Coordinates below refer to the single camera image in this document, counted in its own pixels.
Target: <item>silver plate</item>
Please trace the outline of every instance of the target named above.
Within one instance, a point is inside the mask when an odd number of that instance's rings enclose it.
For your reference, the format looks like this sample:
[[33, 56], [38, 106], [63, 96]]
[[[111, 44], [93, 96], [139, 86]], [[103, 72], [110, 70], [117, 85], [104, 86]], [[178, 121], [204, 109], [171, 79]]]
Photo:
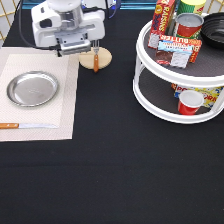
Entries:
[[14, 78], [7, 87], [7, 95], [19, 106], [34, 107], [52, 99], [57, 89], [58, 81], [53, 75], [32, 71]]

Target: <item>knife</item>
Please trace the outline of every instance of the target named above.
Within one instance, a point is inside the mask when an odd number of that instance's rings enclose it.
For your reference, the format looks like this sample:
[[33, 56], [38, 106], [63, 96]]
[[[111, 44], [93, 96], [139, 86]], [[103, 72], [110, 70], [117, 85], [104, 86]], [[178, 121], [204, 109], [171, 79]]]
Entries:
[[0, 129], [18, 129], [18, 128], [58, 128], [58, 127], [53, 124], [0, 123]]

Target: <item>food package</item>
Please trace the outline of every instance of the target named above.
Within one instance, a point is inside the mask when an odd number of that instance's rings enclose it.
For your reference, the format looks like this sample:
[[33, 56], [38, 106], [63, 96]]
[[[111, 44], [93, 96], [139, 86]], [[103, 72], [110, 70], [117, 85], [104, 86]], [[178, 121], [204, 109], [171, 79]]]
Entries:
[[201, 40], [196, 40], [196, 39], [187, 39], [187, 38], [180, 38], [180, 37], [172, 37], [172, 36], [166, 36], [166, 35], [161, 35], [160, 40], [164, 41], [172, 41], [173, 43], [184, 43], [188, 45], [193, 45], [193, 53], [190, 57], [189, 62], [195, 62], [198, 52], [201, 49], [202, 42]]
[[204, 107], [212, 108], [218, 96], [220, 95], [223, 87], [215, 87], [215, 88], [195, 88], [195, 87], [184, 87], [177, 85], [174, 96], [179, 98], [179, 94], [184, 90], [195, 90], [200, 92], [204, 96]]
[[175, 0], [158, 0], [149, 34], [148, 47], [156, 49], [161, 34], [167, 34], [175, 11]]
[[185, 68], [192, 53], [192, 45], [171, 40], [160, 40], [156, 50], [156, 62], [161, 65]]

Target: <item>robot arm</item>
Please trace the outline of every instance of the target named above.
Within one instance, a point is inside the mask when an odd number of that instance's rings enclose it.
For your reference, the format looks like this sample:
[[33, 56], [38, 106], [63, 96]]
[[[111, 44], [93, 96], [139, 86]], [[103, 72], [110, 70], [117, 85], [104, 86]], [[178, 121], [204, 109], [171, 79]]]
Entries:
[[36, 46], [60, 45], [62, 55], [87, 52], [91, 49], [90, 41], [105, 36], [104, 12], [83, 13], [81, 0], [46, 0], [31, 13]]

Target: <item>cylindrical container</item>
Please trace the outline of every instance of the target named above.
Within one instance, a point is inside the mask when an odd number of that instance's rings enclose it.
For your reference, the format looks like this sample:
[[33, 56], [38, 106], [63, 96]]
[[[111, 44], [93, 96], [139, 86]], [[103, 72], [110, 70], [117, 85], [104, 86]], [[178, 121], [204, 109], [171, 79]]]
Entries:
[[194, 13], [183, 13], [176, 18], [174, 37], [197, 39], [204, 19]]
[[179, 95], [178, 110], [182, 115], [194, 115], [203, 105], [202, 93], [194, 90], [185, 90]]
[[177, 15], [181, 13], [202, 14], [206, 0], [181, 0], [178, 6]]

